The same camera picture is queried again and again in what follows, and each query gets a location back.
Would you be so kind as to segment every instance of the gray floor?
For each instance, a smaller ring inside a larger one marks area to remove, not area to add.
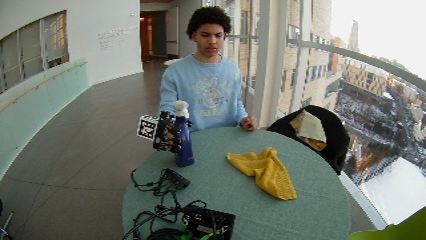
[[[17,240],[121,239],[129,174],[152,151],[136,136],[138,118],[156,115],[165,66],[97,84],[48,122],[0,181],[4,225]],[[350,198],[351,232],[374,229]]]

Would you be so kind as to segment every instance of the table top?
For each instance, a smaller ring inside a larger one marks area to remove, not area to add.
[[[232,239],[346,239],[350,229],[350,206],[346,190],[326,161],[293,139],[265,130],[246,132],[240,127],[216,128],[192,133],[196,163],[178,168],[173,153],[153,152],[134,172],[138,184],[160,179],[169,168],[190,181],[177,191],[182,206],[194,200],[208,208],[236,215]],[[297,199],[281,200],[257,185],[228,161],[226,154],[255,154],[266,147],[278,153],[295,189]],[[126,232],[142,211],[153,211],[161,197],[141,192],[130,181],[122,202],[122,225]],[[181,228],[156,220],[154,229]]]

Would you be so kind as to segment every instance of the black chair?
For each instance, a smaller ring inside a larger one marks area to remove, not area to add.
[[[317,151],[314,148],[311,148],[309,144],[295,135],[295,130],[290,125],[290,121],[297,117],[298,114],[302,113],[303,110],[321,120],[326,136],[326,147],[321,151]],[[331,111],[322,107],[309,105],[279,118],[266,128],[266,130],[270,132],[277,132],[305,144],[325,159],[334,169],[337,175],[341,175],[349,147],[349,134],[341,119]]]

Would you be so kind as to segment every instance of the skyscraper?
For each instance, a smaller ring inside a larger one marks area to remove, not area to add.
[[[351,24],[351,31],[350,31],[350,36],[349,36],[347,49],[350,51],[359,52],[359,47],[358,47],[358,22],[357,22],[357,20],[353,20],[353,24]]]

